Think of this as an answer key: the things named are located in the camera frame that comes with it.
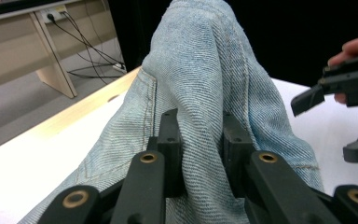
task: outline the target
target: wrinkled denim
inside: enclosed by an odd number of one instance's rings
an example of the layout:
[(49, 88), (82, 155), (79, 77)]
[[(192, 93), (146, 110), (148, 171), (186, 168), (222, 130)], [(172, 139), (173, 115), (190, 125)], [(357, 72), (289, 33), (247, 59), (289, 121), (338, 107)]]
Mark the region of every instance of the wrinkled denim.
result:
[(292, 133), (281, 96), (229, 5), (176, 0), (124, 104), (89, 155), (21, 223), (36, 222), (73, 185), (104, 190), (125, 177), (132, 156), (158, 135), (160, 115), (173, 108), (183, 137), (186, 195), (167, 200), (167, 223), (248, 222), (244, 199), (233, 197), (219, 156), (223, 111), (249, 131), (256, 149), (282, 155), (308, 185), (323, 188), (312, 149)]

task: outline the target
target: human hand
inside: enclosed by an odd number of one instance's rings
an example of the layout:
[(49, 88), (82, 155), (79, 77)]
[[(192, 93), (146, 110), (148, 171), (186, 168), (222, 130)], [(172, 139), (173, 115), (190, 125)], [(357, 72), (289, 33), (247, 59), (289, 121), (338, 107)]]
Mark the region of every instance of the human hand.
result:
[[(342, 51), (330, 58), (327, 62), (329, 66), (337, 65), (342, 63), (348, 59), (354, 58), (358, 56), (358, 38), (353, 39), (342, 46)], [(334, 99), (341, 103), (346, 104), (346, 97), (344, 93), (336, 93), (334, 95)]]

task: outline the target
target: white table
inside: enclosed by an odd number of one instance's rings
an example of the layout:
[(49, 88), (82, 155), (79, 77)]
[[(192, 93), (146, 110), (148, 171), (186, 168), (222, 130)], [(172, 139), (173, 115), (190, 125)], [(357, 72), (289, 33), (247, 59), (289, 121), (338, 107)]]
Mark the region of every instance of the white table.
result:
[[(121, 85), (128, 88), (128, 83)], [(358, 138), (358, 107), (348, 109), (327, 97), (325, 103), (294, 118), (290, 101), (306, 87), (280, 80), (274, 83), (294, 132), (315, 150), (326, 192), (332, 194), (337, 185), (358, 185), (358, 164), (342, 158), (342, 147)], [(102, 93), (105, 99), (113, 96), (108, 92)], [(30, 130), (0, 147), (0, 224), (17, 223), (78, 166), (122, 101), (123, 94), (110, 103), (103, 101), (68, 125), (42, 123), (39, 126), (46, 132), (36, 127), (37, 131)]]

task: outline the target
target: table surface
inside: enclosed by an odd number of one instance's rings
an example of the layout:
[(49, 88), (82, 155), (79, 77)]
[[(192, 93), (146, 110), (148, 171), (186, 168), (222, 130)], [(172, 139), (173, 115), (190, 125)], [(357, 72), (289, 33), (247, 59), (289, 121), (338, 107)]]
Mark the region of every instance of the table surface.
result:
[[(17, 223), (78, 166), (121, 106), (135, 76), (136, 71), (128, 73), (0, 146), (0, 223)], [(295, 118), (290, 102), (307, 87), (273, 81), (294, 133), (315, 150), (326, 193), (331, 195), (338, 185), (358, 185), (358, 164), (342, 158), (342, 147), (358, 138), (358, 107), (347, 108), (328, 96)]]

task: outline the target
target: floor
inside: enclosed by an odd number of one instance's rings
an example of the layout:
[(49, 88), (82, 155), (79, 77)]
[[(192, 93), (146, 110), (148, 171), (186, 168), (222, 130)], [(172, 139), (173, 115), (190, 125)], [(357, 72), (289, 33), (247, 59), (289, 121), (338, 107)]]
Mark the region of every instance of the floor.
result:
[[(103, 52), (120, 58), (117, 50), (117, 41), (105, 42), (96, 48), (103, 49)], [(87, 52), (80, 52), (80, 55), (87, 57)], [(98, 55), (92, 54), (94, 62), (101, 62)], [(91, 63), (74, 55), (62, 61), (67, 71), (76, 71), (78, 74), (95, 76), (95, 70)], [(36, 73), (31, 73), (17, 78), (0, 86), (0, 145), (29, 130), (40, 122), (54, 116), (70, 105), (84, 99), (91, 93), (97, 91), (107, 83), (112, 82), (124, 73), (112, 66), (96, 67), (100, 76), (110, 78), (83, 78), (70, 75), (77, 91), (77, 97), (70, 99), (50, 86), (41, 82)]]

